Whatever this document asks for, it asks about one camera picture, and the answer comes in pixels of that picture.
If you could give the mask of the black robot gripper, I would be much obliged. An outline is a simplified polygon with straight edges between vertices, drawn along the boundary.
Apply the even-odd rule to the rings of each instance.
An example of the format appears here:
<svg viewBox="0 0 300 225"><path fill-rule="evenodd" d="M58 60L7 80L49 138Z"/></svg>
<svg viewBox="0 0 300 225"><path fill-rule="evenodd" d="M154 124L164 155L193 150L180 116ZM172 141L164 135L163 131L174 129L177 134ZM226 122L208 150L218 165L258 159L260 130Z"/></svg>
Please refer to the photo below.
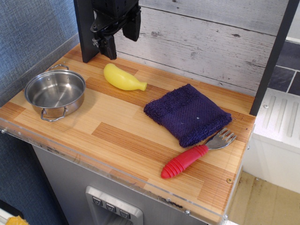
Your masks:
<svg viewBox="0 0 300 225"><path fill-rule="evenodd" d="M93 45L102 55L117 59L114 34L122 30L123 35L137 41L141 26L141 7L137 0L93 0L96 14L90 31L94 34Z"/></svg>

